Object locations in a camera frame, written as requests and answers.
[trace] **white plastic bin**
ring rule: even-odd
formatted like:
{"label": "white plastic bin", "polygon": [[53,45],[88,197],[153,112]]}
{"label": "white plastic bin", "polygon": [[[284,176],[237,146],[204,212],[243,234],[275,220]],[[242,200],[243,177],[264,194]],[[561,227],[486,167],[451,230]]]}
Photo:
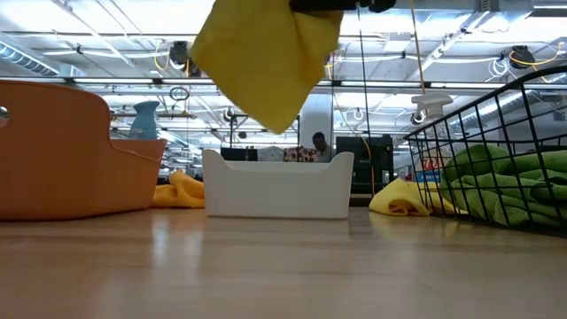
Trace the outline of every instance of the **white plastic bin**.
{"label": "white plastic bin", "polygon": [[211,216],[345,219],[354,155],[330,164],[225,161],[203,152],[206,213]]}

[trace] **red cloth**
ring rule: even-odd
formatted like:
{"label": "red cloth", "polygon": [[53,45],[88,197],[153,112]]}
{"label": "red cloth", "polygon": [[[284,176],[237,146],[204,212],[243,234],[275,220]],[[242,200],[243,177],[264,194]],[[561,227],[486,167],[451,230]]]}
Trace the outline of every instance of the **red cloth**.
{"label": "red cloth", "polygon": [[317,150],[307,149],[303,146],[283,150],[284,162],[313,163],[318,160]]}

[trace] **yellow cloth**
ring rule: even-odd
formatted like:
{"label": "yellow cloth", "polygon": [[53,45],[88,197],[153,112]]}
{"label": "yellow cloth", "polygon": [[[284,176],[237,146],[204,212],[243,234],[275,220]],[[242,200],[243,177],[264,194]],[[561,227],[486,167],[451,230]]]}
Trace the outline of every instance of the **yellow cloth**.
{"label": "yellow cloth", "polygon": [[[453,205],[444,199],[439,199],[439,194],[435,183],[428,183],[429,192],[425,190],[425,185],[421,183],[422,196],[419,194],[418,185],[415,182],[405,182],[397,179],[383,190],[378,192],[370,202],[370,209],[380,214],[390,216],[429,216],[432,213],[454,214]],[[459,214],[466,214],[457,208]]]}
{"label": "yellow cloth", "polygon": [[205,185],[192,177],[176,171],[169,176],[170,185],[156,187],[152,207],[205,207]]}
{"label": "yellow cloth", "polygon": [[283,133],[324,77],[342,12],[292,12],[289,0],[216,0],[191,58],[232,102]]}

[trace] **orange plastic bin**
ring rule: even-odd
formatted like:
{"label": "orange plastic bin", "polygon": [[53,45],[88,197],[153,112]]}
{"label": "orange plastic bin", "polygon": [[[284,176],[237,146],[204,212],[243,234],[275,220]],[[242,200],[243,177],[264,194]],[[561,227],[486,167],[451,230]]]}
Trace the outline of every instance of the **orange plastic bin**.
{"label": "orange plastic bin", "polygon": [[0,220],[65,220],[150,205],[165,140],[110,139],[99,96],[0,81]]}

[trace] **green towel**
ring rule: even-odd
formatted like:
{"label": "green towel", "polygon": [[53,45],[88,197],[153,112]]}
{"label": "green towel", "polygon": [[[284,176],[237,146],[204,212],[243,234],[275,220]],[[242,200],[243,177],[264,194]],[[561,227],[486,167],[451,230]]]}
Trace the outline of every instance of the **green towel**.
{"label": "green towel", "polygon": [[[469,209],[473,216],[505,226],[521,226],[530,221],[528,210],[533,221],[541,225],[560,225],[561,218],[556,207],[567,219],[567,166],[564,164],[567,151],[542,153],[552,192],[545,183],[537,154],[515,155],[514,167],[509,154],[501,148],[477,144],[471,146],[469,152],[473,165],[467,150],[464,150],[447,163],[442,172],[440,192],[445,199],[453,199],[459,208]],[[516,174],[520,177],[522,188],[517,183]]]}

